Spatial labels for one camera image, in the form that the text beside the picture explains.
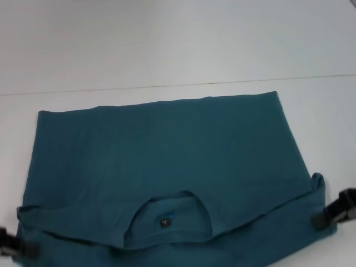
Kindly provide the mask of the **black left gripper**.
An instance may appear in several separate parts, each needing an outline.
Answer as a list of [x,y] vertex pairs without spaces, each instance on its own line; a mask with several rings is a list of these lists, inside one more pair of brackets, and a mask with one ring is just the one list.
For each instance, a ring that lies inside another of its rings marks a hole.
[[37,258],[40,254],[38,243],[21,241],[10,235],[6,228],[0,229],[1,255],[18,255],[22,258]]

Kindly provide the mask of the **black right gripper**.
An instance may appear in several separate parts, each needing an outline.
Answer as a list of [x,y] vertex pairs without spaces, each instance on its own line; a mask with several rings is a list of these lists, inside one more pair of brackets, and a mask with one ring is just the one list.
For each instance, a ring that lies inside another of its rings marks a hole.
[[339,193],[339,197],[329,204],[324,212],[311,217],[315,230],[325,230],[331,224],[355,220],[355,188],[348,188]]

